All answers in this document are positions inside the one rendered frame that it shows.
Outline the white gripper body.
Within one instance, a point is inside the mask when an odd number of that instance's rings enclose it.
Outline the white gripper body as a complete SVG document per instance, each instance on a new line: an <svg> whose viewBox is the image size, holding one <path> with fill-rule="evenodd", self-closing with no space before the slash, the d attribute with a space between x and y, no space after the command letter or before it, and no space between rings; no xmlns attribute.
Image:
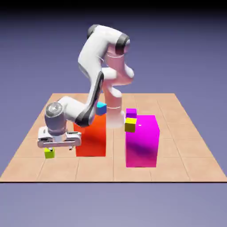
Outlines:
<svg viewBox="0 0 227 227"><path fill-rule="evenodd" d="M76 147L81 145L82 134L80 132L65 132L63 135L52 136L47 134L39 137L37 145L40 148L55 148L55 147Z"/></svg>

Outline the small lime green cube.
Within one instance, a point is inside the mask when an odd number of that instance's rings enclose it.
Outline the small lime green cube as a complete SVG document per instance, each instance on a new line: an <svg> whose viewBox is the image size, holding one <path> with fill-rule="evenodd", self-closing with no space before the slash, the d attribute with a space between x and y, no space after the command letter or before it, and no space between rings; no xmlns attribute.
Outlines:
<svg viewBox="0 0 227 227"><path fill-rule="evenodd" d="M44 154L45 154L45 158L46 159L54 158L55 157L55 149L53 150L53 152L51 152L50 148L45 148L44 149Z"/></svg>

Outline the small blue cube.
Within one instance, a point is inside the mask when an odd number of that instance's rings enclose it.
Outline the small blue cube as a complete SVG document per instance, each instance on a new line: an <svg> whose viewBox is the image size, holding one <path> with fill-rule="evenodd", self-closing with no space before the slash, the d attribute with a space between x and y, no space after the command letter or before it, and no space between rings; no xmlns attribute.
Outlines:
<svg viewBox="0 0 227 227"><path fill-rule="evenodd" d="M96 108L96 114L99 115L99 116L102 116L106 113L106 111L107 111L106 103L98 102L97 108Z"/></svg>

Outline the small yellow cube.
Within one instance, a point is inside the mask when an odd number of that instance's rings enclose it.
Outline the small yellow cube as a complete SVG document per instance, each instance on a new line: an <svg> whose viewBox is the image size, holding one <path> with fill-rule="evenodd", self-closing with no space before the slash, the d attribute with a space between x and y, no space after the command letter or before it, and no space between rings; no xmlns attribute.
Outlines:
<svg viewBox="0 0 227 227"><path fill-rule="evenodd" d="M125 132L134 133L136 128L136 118L127 117L125 119Z"/></svg>

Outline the small purple cube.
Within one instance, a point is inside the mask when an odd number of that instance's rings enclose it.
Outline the small purple cube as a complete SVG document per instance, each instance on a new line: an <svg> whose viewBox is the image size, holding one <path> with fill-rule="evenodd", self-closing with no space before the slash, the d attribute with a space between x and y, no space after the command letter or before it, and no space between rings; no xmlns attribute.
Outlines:
<svg viewBox="0 0 227 227"><path fill-rule="evenodd" d="M126 108L126 118L137 118L137 109Z"/></svg>

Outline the large orange box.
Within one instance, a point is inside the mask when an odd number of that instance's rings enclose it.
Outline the large orange box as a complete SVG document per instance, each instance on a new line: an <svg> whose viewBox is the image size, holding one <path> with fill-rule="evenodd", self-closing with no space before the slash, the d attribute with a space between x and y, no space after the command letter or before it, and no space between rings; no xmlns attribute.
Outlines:
<svg viewBox="0 0 227 227"><path fill-rule="evenodd" d="M92 125L88 127L74 124L74 131L82 133L81 145L76 147L77 157L106 156L106 114L95 115Z"/></svg>

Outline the large magenta box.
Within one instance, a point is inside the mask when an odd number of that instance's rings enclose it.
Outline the large magenta box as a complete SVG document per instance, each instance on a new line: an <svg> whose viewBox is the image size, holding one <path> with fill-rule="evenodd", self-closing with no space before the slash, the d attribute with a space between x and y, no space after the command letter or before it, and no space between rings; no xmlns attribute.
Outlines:
<svg viewBox="0 0 227 227"><path fill-rule="evenodd" d="M135 132L125 133L126 167L155 168L160 129L154 115L137 115Z"/></svg>

